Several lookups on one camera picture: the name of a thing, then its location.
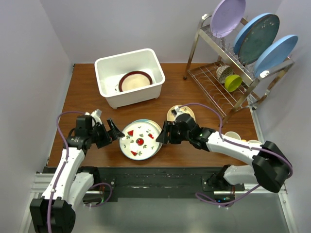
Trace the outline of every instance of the gray floor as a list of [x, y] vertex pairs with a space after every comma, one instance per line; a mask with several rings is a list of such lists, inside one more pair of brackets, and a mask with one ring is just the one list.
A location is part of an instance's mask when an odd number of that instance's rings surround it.
[[[34, 229], [31, 223], [29, 233]], [[277, 194], [251, 194], [229, 210], [196, 199], [119, 199], [80, 206], [73, 233], [287, 233]]]

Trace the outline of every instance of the lime green bowl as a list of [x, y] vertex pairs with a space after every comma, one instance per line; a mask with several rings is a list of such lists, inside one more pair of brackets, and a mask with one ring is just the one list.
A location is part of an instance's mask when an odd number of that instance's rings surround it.
[[233, 92], [236, 89], [238, 89], [241, 83], [242, 83], [242, 78], [237, 74], [232, 74], [226, 77], [225, 88], [228, 92]]

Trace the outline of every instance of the white wall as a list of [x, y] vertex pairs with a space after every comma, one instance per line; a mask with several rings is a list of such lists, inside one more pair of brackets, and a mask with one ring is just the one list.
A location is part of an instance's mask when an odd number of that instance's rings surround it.
[[72, 65], [39, 0], [0, 1], [0, 232], [16, 233], [55, 136]]
[[[188, 61], [199, 19], [220, 0], [41, 0], [69, 58], [75, 63], [152, 48], [160, 62]], [[274, 13], [282, 0], [247, 0], [245, 15]], [[199, 42], [194, 62], [214, 62]]]
[[276, 14], [280, 17], [278, 38], [297, 34], [293, 51], [296, 64], [258, 109], [266, 140], [277, 143], [294, 166], [286, 187], [295, 220], [301, 233], [311, 229], [310, 138], [311, 138], [311, 24], [310, 1], [283, 0]]

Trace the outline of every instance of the dark green plate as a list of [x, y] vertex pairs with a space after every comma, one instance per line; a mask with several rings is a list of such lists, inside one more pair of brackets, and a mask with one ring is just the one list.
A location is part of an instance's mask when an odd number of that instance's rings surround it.
[[246, 65], [255, 62], [272, 45], [279, 26], [278, 16], [272, 14], [263, 17], [254, 24], [243, 40], [239, 51], [241, 64]]

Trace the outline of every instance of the brown wooden tabletop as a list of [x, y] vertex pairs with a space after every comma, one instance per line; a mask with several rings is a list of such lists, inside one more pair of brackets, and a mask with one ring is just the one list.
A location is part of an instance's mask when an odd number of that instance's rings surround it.
[[[161, 64], [166, 81], [162, 86], [158, 99], [112, 109], [104, 97], [99, 93], [93, 64], [76, 64], [69, 85], [63, 111], [92, 112], [99, 108], [102, 110], [102, 121], [106, 128], [107, 118], [112, 118], [116, 126], [122, 131], [128, 124], [137, 119], [150, 119], [161, 127], [166, 120], [167, 111], [176, 104], [199, 102], [212, 107], [202, 90], [192, 78], [183, 80], [186, 64]], [[218, 130], [218, 118], [211, 111], [191, 106], [195, 113], [196, 122], [201, 127]], [[68, 114], [61, 118], [60, 126], [64, 135], [74, 128], [77, 114]], [[244, 109], [235, 114], [224, 126], [223, 133], [237, 132], [242, 139], [257, 139], [250, 111]], [[49, 158], [48, 166], [57, 166], [62, 153], [63, 142], [57, 133]], [[119, 142], [97, 149], [95, 145], [88, 150], [83, 166], [119, 166], [119, 167], [181, 167], [181, 166], [223, 166], [226, 164], [242, 165], [241, 161], [229, 156], [197, 150], [189, 142], [181, 145], [163, 145], [160, 151], [145, 161], [128, 159], [120, 150]]]

